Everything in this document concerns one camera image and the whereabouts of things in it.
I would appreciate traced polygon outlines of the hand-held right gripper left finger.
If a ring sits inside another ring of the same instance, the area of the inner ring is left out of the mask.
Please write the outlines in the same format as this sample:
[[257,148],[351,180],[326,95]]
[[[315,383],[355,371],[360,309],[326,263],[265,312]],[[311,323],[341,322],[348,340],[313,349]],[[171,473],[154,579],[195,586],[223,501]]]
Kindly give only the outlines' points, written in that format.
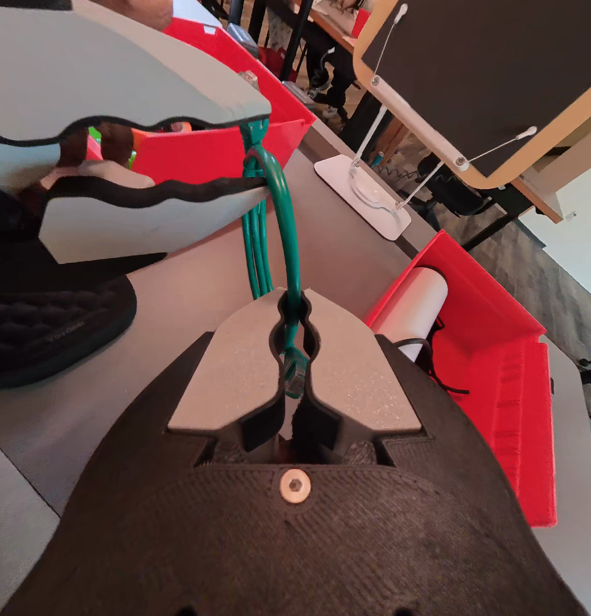
[[170,432],[227,440],[244,451],[277,435],[285,418],[285,292],[276,288],[218,326],[168,421]]

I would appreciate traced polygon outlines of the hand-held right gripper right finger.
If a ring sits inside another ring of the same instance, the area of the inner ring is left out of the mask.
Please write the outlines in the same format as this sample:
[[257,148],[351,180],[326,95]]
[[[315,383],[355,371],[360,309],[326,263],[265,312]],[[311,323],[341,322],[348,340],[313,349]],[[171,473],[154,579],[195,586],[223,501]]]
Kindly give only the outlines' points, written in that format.
[[306,289],[300,322],[309,355],[293,415],[293,448],[301,458],[344,463],[354,444],[422,431],[376,335],[362,320]]

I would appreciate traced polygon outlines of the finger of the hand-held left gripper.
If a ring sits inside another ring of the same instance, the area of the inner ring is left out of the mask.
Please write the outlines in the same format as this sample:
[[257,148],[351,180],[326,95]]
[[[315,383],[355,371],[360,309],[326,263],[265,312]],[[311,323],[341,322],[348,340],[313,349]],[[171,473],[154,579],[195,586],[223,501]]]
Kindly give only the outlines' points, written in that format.
[[51,191],[38,238],[59,264],[169,254],[230,225],[268,195],[262,178],[145,189],[64,178]]
[[102,119],[230,127],[270,114],[219,60],[91,1],[0,3],[0,143],[48,145]]

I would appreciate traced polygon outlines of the red plastic bin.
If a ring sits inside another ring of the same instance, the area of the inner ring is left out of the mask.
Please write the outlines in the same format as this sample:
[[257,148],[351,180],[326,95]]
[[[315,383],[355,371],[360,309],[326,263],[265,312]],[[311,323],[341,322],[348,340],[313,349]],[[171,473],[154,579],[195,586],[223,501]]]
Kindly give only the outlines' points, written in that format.
[[132,126],[132,170],[156,184],[240,178],[246,146],[239,123],[271,106],[262,147],[284,167],[315,116],[226,31],[174,18],[153,31],[92,3],[76,3],[77,36],[98,87],[82,119]]
[[369,311],[374,333],[416,268],[448,294],[431,338],[433,366],[500,462],[531,527],[557,523],[552,382],[545,328],[446,232],[438,232]]

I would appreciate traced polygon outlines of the person's left hand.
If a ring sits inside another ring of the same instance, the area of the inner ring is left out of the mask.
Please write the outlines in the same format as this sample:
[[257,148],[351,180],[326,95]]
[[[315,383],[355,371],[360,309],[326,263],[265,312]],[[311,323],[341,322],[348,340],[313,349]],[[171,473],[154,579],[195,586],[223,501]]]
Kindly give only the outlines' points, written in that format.
[[[84,168],[82,174],[97,175],[127,187],[147,185],[146,179],[137,176],[128,168],[134,145],[131,129],[103,121],[98,126],[98,131],[101,136],[102,161],[91,163],[88,168]],[[47,172],[47,175],[52,175],[58,167],[64,168],[65,171],[56,172],[56,177],[63,174],[76,175],[78,168],[86,161],[88,136],[89,129],[83,127],[64,138],[60,142],[60,158],[56,165]]]

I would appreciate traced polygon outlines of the white roll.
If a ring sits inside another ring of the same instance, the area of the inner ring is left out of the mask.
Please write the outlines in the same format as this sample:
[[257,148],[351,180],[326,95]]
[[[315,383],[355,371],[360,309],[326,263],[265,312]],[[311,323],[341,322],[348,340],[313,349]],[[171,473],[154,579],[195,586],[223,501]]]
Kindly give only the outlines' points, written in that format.
[[430,267],[415,267],[390,294],[369,327],[393,344],[427,339],[447,295],[448,283],[442,273]]

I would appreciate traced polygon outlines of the black honeycomb cushion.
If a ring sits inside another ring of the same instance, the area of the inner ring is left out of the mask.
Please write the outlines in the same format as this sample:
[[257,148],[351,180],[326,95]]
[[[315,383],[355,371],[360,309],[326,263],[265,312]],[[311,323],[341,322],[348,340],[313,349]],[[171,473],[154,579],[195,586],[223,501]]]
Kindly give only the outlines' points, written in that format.
[[66,371],[123,334],[136,312],[125,275],[86,290],[0,293],[0,389]]

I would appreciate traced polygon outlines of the black pole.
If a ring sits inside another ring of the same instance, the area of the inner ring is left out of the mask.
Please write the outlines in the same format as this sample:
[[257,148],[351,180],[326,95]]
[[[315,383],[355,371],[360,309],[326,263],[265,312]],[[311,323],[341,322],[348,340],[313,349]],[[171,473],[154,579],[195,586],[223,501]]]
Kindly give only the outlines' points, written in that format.
[[288,81],[297,55],[300,41],[307,27],[308,18],[315,1],[298,1],[298,12],[295,13],[288,5],[284,8],[283,17],[286,24],[291,28],[291,37],[285,52],[284,62],[279,79]]

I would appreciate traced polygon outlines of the black office chair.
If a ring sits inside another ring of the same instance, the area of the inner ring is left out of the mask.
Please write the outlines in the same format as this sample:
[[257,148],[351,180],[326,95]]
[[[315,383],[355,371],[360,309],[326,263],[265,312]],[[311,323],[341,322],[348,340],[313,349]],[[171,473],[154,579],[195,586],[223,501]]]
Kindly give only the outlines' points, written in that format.
[[466,186],[445,164],[425,182],[440,162],[434,153],[430,153],[417,165],[417,183],[430,191],[434,201],[456,216],[474,216],[492,206],[489,196],[482,196]]

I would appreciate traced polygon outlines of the wooden desk with black legs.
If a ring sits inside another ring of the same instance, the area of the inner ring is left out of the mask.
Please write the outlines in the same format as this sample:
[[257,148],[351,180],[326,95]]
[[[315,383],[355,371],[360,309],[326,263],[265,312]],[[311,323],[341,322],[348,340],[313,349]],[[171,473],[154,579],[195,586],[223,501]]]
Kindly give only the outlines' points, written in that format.
[[564,220],[564,215],[555,193],[542,196],[537,186],[524,177],[516,178],[511,184],[532,203],[533,207],[541,215],[546,216],[554,224],[559,224]]

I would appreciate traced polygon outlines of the black board with wooden rim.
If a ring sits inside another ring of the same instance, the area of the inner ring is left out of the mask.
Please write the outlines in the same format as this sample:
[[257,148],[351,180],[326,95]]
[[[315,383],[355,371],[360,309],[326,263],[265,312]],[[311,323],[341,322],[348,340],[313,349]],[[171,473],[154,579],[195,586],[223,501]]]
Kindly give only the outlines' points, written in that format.
[[465,183],[499,187],[591,117],[591,1],[377,1],[353,66]]

